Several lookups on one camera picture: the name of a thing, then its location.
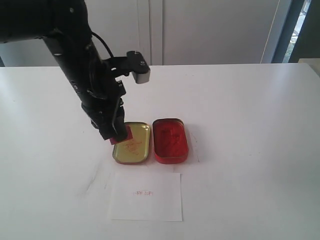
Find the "gold tin lid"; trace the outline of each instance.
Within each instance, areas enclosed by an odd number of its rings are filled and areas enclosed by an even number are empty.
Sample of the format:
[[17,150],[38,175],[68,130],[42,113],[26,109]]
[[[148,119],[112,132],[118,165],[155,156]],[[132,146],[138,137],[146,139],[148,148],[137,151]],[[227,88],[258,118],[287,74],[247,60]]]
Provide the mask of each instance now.
[[113,158],[120,164],[139,164],[149,155],[150,126],[144,122],[126,122],[132,132],[132,139],[117,143]]

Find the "white paper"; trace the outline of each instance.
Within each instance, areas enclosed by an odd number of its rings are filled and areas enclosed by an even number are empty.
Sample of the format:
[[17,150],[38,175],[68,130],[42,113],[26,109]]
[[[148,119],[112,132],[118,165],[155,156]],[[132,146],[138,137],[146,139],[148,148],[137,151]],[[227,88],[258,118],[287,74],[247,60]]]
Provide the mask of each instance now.
[[180,173],[117,173],[109,218],[182,221],[180,182]]

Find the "red tin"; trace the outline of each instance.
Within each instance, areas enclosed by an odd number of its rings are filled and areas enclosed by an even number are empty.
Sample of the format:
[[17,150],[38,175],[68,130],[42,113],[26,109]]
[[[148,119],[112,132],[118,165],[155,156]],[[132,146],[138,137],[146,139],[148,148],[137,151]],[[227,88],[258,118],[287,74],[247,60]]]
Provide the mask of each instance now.
[[156,160],[161,164],[179,164],[189,153],[184,123],[177,118],[153,122],[153,142]]

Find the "black cable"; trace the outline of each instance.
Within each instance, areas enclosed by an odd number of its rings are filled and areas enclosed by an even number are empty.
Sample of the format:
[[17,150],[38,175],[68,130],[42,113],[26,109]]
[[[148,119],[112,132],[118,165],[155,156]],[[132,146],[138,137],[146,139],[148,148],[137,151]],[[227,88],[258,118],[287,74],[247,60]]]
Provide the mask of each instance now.
[[103,44],[103,46],[105,47],[105,49],[108,51],[110,57],[113,58],[114,55],[113,55],[113,53],[111,52],[111,50],[110,50],[110,48],[108,47],[108,45],[106,44],[106,42],[105,42],[98,34],[96,34],[95,32],[92,31],[91,34],[92,34],[93,36],[95,36],[95,37]]

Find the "red object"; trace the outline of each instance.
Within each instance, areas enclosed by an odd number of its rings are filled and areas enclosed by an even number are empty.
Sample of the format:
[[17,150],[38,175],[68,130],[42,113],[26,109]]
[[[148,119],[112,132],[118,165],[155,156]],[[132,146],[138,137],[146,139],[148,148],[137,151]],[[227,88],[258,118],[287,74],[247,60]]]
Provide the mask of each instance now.
[[124,142],[124,141],[128,141],[128,140],[133,139],[132,131],[131,131],[130,127],[129,127],[129,126],[125,126],[125,128],[126,128],[126,132],[128,133],[128,137],[127,137],[125,140],[123,140],[123,141],[116,141],[116,140],[112,137],[112,138],[110,138],[110,143],[111,143],[111,145],[115,145],[115,144],[122,143],[122,142]]
[[185,127],[177,118],[154,121],[153,141],[155,158],[161,164],[179,164],[188,157]]

